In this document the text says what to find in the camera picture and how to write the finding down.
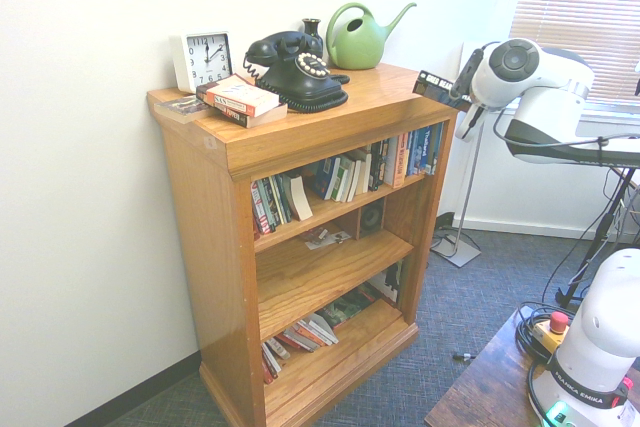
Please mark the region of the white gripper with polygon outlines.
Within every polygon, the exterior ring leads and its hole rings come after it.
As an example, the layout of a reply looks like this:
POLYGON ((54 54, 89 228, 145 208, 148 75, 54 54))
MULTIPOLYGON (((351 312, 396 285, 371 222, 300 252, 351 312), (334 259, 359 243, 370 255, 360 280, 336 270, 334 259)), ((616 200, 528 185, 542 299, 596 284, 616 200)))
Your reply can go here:
MULTIPOLYGON (((449 98, 457 101, 461 97, 459 85, 454 83, 449 90, 449 98)), ((474 137, 475 133, 482 127, 488 113, 488 109, 482 102, 477 102, 473 96, 470 99, 472 100, 471 106, 455 131, 455 136, 463 141, 470 141, 474 137)))

